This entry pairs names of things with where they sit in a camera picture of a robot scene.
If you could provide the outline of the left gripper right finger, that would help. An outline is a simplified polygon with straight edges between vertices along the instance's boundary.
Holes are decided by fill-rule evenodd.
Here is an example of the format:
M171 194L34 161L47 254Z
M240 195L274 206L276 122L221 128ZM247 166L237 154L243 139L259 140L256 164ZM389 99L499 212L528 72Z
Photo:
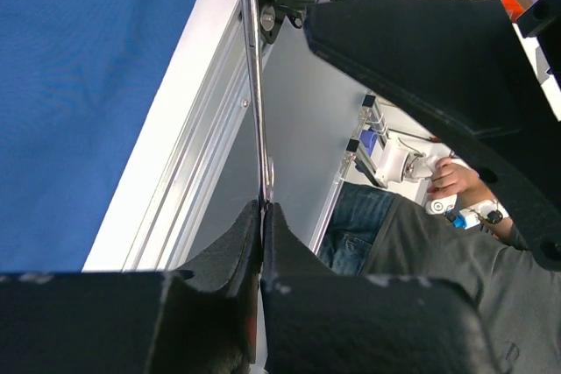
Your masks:
M264 221L261 278L271 373L496 373L480 317L449 281L340 276L288 227Z

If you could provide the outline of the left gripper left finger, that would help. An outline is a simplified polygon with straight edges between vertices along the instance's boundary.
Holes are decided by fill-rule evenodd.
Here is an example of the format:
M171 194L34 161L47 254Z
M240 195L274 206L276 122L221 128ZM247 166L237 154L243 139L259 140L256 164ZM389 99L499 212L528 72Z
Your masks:
M161 272L4 274L4 373L246 373L255 360L260 210Z

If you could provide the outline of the blue surgical cloth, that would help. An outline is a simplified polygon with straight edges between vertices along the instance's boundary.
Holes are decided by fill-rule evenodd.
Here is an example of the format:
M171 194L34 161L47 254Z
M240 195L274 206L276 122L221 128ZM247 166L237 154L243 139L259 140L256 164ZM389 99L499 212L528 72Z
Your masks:
M195 0L1 0L1 270L77 272Z

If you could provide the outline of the surgical scissors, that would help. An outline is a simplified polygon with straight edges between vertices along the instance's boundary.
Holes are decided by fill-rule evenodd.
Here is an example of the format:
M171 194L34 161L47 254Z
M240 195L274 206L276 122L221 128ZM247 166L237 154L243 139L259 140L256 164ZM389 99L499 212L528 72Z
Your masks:
M273 168L270 165L266 145L266 122L262 92L259 3L258 0L240 1L259 170L259 206L262 211L265 212L268 205L273 201Z

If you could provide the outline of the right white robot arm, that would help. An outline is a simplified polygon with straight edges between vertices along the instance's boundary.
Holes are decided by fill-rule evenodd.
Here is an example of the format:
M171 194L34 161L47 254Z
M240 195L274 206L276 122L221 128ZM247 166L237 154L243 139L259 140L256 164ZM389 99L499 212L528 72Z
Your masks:
M534 259L560 268L560 124L499 0L339 0L309 8L310 51L480 170Z

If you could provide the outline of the operator bare hand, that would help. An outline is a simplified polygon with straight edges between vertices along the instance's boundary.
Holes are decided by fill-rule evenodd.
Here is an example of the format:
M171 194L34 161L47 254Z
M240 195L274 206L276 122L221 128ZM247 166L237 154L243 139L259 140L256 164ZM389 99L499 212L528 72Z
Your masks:
M479 176L471 168L455 163L451 158L442 158L435 164L427 190L431 200L454 194L470 193L479 186Z

